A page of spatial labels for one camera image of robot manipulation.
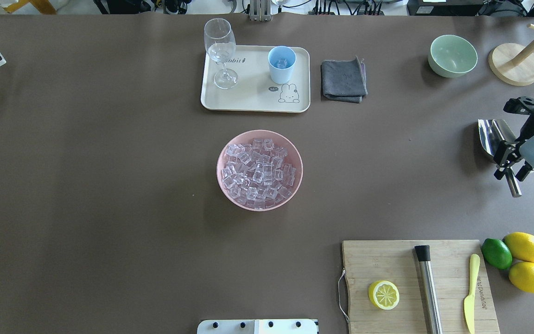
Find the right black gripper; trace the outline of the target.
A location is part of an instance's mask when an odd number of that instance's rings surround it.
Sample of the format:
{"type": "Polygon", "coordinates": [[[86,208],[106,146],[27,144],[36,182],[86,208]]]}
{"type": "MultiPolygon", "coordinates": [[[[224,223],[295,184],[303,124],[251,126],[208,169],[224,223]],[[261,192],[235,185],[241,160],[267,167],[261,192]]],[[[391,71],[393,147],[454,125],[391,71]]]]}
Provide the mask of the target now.
{"type": "MultiPolygon", "coordinates": [[[[521,144],[517,142],[498,142],[495,154],[493,155],[493,160],[496,163],[494,177],[497,180],[502,180],[506,175],[507,170],[512,171],[512,166],[523,159],[519,152],[520,146],[521,144]]],[[[526,161],[515,177],[522,182],[532,171],[534,171],[534,167],[526,161]]]]}

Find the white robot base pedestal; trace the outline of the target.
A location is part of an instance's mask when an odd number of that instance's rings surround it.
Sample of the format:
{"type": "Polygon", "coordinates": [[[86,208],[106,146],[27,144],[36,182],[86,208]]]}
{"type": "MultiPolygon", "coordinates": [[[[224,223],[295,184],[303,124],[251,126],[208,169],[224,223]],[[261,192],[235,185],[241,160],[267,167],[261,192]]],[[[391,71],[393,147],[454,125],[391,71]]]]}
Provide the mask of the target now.
{"type": "Polygon", "coordinates": [[[314,319],[232,319],[205,320],[197,334],[318,334],[314,319]]]}

